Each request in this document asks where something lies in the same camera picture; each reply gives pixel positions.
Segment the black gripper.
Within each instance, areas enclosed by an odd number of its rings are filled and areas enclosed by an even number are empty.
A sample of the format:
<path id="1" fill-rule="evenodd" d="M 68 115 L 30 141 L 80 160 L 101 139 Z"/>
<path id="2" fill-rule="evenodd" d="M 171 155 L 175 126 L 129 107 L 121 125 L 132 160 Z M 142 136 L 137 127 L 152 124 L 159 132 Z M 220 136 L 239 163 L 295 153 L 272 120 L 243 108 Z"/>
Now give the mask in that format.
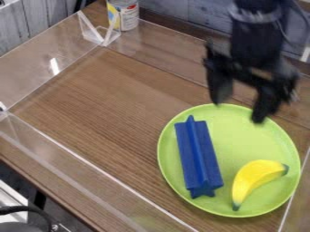
<path id="1" fill-rule="evenodd" d="M 257 91 L 251 120 L 261 123 L 289 102 L 299 73 L 280 54 L 284 40 L 285 15 L 263 17 L 232 14 L 232 34 L 227 48 L 204 44 L 207 84 L 215 105 L 232 94 L 233 81 Z"/>

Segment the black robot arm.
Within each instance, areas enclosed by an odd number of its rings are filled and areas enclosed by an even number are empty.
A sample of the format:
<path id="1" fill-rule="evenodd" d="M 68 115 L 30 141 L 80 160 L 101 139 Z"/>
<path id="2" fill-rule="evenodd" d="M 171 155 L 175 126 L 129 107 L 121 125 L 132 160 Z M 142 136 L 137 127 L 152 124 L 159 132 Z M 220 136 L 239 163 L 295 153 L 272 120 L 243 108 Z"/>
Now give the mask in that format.
<path id="1" fill-rule="evenodd" d="M 281 55 L 287 27 L 288 0 L 233 0 L 227 9 L 231 19 L 229 45 L 217 50 L 204 44 L 205 80 L 213 104 L 231 96 L 235 81 L 256 90 L 251 121 L 260 123 L 291 102 L 300 78 L 297 69 Z"/>

